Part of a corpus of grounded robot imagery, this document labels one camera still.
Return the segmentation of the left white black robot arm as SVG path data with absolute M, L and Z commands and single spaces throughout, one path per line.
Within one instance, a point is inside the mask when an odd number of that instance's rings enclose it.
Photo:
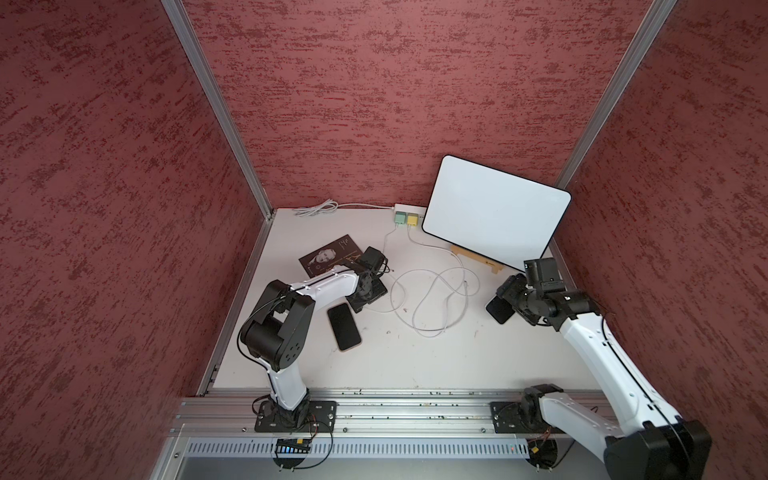
M 245 359 L 267 373 L 278 423 L 299 428 L 310 416 L 309 391 L 298 358 L 315 311 L 336 301 L 361 310 L 384 295 L 381 277 L 387 272 L 387 257 L 369 247 L 361 257 L 344 260 L 310 280 L 293 284 L 273 280 L 267 285 L 241 326 L 236 345 Z

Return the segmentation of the black smartphone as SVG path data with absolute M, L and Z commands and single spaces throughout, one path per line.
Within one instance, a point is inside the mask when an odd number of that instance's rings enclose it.
M 488 302 L 485 310 L 500 325 L 505 324 L 515 314 L 513 306 L 498 296 Z
M 345 352 L 362 343 L 352 310 L 347 304 L 330 308 L 327 315 L 340 351 Z

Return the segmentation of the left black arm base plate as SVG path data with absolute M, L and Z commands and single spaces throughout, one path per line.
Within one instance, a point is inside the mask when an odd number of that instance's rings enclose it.
M 332 433 L 338 404 L 334 401 L 305 400 L 295 410 L 265 400 L 256 410 L 256 433 Z

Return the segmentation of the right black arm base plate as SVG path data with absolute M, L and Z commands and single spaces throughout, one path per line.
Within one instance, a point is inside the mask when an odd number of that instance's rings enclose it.
M 496 434 L 564 434 L 543 420 L 537 399 L 491 402 L 490 414 Z

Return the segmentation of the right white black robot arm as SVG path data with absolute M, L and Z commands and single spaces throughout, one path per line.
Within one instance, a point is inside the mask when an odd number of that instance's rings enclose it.
M 609 421 L 561 387 L 524 389 L 517 402 L 493 414 L 496 424 L 518 418 L 526 432 L 560 430 L 602 461 L 612 479 L 700 479 L 712 446 L 704 425 L 686 420 L 640 372 L 608 327 L 599 306 L 568 290 L 552 258 L 527 260 L 486 307 L 500 323 L 517 314 L 550 327 L 579 354 L 613 413 Z

